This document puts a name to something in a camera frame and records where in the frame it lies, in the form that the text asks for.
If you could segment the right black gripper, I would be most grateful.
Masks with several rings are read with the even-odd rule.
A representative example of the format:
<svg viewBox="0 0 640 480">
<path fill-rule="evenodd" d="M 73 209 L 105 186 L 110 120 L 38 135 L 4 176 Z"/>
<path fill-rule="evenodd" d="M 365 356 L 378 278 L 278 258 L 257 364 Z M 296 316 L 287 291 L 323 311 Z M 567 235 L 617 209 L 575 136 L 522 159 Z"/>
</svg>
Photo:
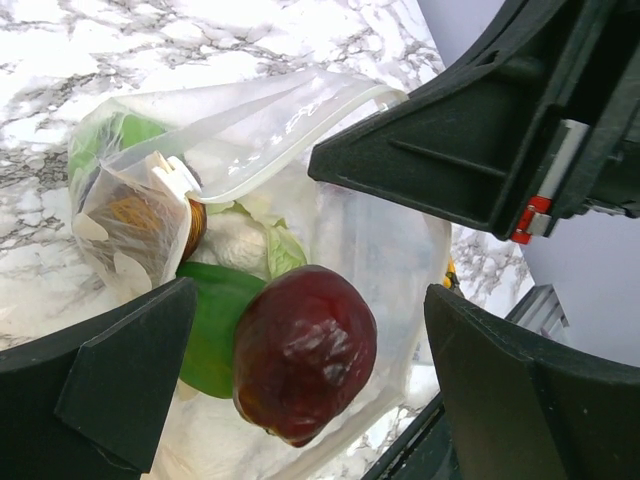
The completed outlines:
<svg viewBox="0 0 640 480">
<path fill-rule="evenodd" d="M 564 34 L 557 102 L 587 133 L 554 195 L 555 219 L 639 215 L 639 4 L 547 1 Z"/>
</svg>

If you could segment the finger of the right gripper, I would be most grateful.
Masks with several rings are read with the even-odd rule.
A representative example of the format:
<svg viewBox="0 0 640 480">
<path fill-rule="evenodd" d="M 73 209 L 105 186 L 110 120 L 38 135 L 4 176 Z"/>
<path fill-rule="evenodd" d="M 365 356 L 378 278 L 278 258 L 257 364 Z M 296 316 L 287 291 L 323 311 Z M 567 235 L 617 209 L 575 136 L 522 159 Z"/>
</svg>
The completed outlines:
<svg viewBox="0 0 640 480">
<path fill-rule="evenodd" d="M 596 1 L 507 1 L 403 103 L 317 145 L 309 176 L 525 243 L 588 133 L 567 106 L 600 35 Z"/>
</svg>

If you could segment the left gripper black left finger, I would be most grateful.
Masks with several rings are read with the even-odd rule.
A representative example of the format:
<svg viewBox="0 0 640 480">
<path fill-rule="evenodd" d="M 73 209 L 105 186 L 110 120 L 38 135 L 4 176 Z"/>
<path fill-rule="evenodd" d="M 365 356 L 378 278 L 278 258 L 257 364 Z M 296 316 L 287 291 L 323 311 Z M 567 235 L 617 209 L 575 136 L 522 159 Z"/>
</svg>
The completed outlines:
<svg viewBox="0 0 640 480">
<path fill-rule="evenodd" d="M 173 280 L 1 353 L 4 479 L 138 479 L 150 471 L 197 303 Z"/>
</svg>

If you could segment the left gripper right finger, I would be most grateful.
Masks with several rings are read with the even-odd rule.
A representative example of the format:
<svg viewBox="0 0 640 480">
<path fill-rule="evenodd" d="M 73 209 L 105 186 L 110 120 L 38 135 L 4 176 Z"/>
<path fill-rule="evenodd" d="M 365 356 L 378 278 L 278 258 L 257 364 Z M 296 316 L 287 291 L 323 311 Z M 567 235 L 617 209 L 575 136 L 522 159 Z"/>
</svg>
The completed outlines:
<svg viewBox="0 0 640 480">
<path fill-rule="evenodd" d="M 425 323 L 465 479 L 636 479 L 639 370 L 431 285 Z"/>
</svg>

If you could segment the green bell pepper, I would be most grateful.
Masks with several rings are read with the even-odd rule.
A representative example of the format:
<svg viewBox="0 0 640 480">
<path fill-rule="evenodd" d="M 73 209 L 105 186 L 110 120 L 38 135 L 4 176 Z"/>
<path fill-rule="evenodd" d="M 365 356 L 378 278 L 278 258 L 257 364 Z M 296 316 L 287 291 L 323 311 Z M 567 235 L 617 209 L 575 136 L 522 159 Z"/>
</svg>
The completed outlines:
<svg viewBox="0 0 640 480">
<path fill-rule="evenodd" d="M 206 395 L 233 394 L 233 338 L 236 325 L 266 282 L 228 267 L 187 262 L 177 270 L 197 287 L 197 307 L 180 379 Z"/>
</svg>

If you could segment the dark red apple front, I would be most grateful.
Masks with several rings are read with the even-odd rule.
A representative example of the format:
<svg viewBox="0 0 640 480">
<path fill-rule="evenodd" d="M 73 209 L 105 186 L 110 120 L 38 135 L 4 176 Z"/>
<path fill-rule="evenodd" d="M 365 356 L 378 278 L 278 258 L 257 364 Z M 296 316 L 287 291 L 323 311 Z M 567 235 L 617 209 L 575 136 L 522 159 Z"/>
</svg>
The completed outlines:
<svg viewBox="0 0 640 480">
<path fill-rule="evenodd" d="M 298 267 L 271 281 L 236 326 L 234 404 L 301 448 L 364 388 L 376 355 L 376 320 L 359 292 L 325 267 Z"/>
</svg>

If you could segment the dark red apple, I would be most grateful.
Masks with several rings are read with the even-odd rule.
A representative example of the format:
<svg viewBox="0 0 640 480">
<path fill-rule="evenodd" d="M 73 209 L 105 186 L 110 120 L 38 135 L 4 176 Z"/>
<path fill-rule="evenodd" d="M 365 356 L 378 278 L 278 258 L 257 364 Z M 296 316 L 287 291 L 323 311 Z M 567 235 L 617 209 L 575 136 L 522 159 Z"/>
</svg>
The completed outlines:
<svg viewBox="0 0 640 480">
<path fill-rule="evenodd" d="M 376 355 L 376 320 L 359 292 L 325 267 L 298 267 L 271 281 L 236 326 L 234 404 L 301 448 L 364 388 Z"/>
<path fill-rule="evenodd" d="M 185 219 L 185 210 L 171 206 L 170 198 L 161 192 L 120 185 L 91 215 L 110 229 L 110 237 L 122 244 L 126 255 L 151 259 L 161 253 L 163 245 L 178 238 L 175 230 Z"/>
</svg>

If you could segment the clear zip top bag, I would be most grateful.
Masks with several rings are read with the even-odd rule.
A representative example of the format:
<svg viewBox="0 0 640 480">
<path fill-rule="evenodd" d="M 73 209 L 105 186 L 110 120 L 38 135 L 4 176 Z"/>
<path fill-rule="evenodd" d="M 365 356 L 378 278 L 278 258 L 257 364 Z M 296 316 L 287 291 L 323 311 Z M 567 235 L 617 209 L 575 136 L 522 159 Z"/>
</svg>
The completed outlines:
<svg viewBox="0 0 640 480">
<path fill-rule="evenodd" d="M 212 204 L 259 199 L 285 219 L 307 263 L 348 280 L 378 328 L 372 376 L 354 401 L 308 446 L 295 449 L 251 426 L 228 400 L 179 382 L 153 479 L 306 479 L 407 394 L 424 330 L 422 300 L 445 276 L 446 221 L 370 195 L 316 183 L 305 151 L 354 111 L 385 111 L 401 91 L 369 79 L 305 70 L 239 84 L 115 97 L 78 125 L 135 114 L 166 132 L 99 158 L 70 182 L 72 231 L 89 265 L 123 301 L 172 280 L 207 229 Z M 157 191 L 183 206 L 178 238 L 155 258 L 129 256 L 91 213 L 120 185 Z"/>
</svg>

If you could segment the green striped ball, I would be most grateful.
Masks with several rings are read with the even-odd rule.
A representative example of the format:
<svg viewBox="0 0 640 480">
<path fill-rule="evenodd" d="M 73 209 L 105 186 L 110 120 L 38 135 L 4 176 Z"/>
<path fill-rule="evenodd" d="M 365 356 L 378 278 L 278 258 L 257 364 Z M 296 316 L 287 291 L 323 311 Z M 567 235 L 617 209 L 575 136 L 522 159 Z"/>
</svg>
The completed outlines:
<svg viewBox="0 0 640 480">
<path fill-rule="evenodd" d="M 69 182 L 74 180 L 80 170 L 94 170 L 99 158 L 118 153 L 165 132 L 162 125 L 131 113 L 115 113 L 101 122 L 79 126 L 69 141 Z"/>
</svg>

